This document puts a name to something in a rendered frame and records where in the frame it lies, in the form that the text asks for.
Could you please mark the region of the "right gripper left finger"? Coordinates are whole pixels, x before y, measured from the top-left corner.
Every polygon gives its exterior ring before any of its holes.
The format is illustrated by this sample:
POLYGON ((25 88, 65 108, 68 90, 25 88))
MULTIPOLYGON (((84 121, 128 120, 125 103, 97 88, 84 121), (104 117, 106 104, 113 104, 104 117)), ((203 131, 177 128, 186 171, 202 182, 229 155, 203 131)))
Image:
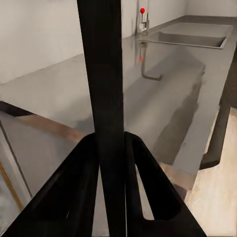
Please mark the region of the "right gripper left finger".
POLYGON ((99 157, 85 136, 1 237, 91 237, 99 157))

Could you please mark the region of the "poster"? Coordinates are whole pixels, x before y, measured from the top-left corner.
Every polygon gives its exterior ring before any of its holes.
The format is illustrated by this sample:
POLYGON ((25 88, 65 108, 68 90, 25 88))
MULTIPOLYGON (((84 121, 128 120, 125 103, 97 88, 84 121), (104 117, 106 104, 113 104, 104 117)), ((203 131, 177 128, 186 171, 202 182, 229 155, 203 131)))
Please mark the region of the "poster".
POLYGON ((77 0, 110 237, 126 237, 121 0, 77 0))

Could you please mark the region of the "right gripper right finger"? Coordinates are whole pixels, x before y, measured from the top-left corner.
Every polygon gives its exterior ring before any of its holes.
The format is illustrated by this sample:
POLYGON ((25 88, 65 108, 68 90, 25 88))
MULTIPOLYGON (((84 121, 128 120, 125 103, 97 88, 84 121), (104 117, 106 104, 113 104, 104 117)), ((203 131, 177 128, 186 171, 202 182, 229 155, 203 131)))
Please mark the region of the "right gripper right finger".
POLYGON ((143 140, 124 132, 126 237, 207 237, 143 140), (137 165, 155 220, 143 217, 137 165))

